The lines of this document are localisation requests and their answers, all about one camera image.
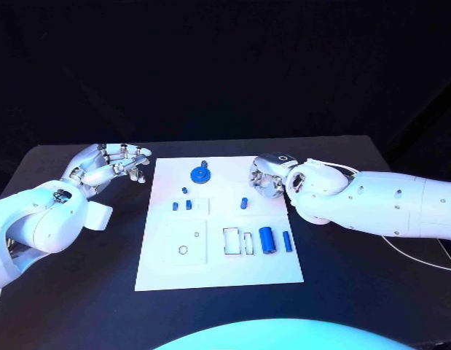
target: dark background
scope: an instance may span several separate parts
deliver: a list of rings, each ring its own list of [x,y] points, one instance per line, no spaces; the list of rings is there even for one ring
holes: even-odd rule
[[[0,192],[39,144],[341,134],[451,181],[451,1],[0,2]]]

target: white paper sheet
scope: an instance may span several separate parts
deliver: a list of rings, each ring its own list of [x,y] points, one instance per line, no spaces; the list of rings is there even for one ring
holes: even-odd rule
[[[253,158],[157,159],[135,291],[304,281],[284,197],[266,199],[248,186]],[[212,178],[194,184],[190,171],[201,160],[207,161]],[[239,208],[242,197],[248,198],[246,209]],[[187,199],[191,210],[184,208]],[[273,254],[262,253],[258,229],[265,226],[273,233]],[[239,229],[240,254],[223,253],[225,228]],[[292,252],[285,252],[282,231],[289,232]],[[246,254],[243,233],[250,233],[253,254]]]

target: blue object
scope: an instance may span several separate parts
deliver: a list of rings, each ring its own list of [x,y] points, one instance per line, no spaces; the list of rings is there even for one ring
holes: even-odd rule
[[[289,243],[289,235],[288,235],[288,231],[282,232],[282,239],[285,241],[285,251],[291,252],[291,243]]]
[[[209,349],[347,349],[407,350],[380,335],[311,319],[256,319],[201,330],[176,339],[157,350]]]
[[[190,173],[190,179],[196,184],[204,184],[212,178],[212,172],[207,169],[207,163],[203,160],[200,166],[197,166]]]
[[[272,230],[268,227],[262,227],[259,230],[259,241],[262,243],[262,251],[263,254],[275,253],[275,244],[273,244],[273,236]]]
[[[248,205],[248,198],[243,198],[240,200],[240,209],[245,209],[246,208],[246,205]]]

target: black table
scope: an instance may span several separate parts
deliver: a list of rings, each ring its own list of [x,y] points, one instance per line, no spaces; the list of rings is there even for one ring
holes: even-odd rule
[[[451,272],[404,258],[379,236],[332,223],[307,223],[289,205],[302,284],[134,292],[155,157],[282,151],[299,161],[315,158],[361,171],[387,171],[366,136],[140,145],[154,154],[142,168],[145,184],[122,177],[93,198],[114,208],[105,231],[83,229],[66,250],[3,289],[0,349],[150,349],[220,324],[266,318],[335,322],[410,345],[451,341]],[[34,147],[3,196],[59,179],[83,147]],[[451,267],[438,240],[392,241]]]

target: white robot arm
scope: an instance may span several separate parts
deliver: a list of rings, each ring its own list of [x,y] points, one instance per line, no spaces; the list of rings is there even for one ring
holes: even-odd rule
[[[298,214],[314,224],[334,221],[381,236],[451,240],[451,182],[358,172],[314,159],[298,164],[292,157],[272,152],[253,160],[249,185],[268,198],[285,190]]]
[[[0,200],[0,288],[68,247],[82,227],[104,230],[112,209],[88,199],[117,176],[144,182],[135,165],[148,164],[150,154],[127,144],[93,144],[72,158],[59,181]]]

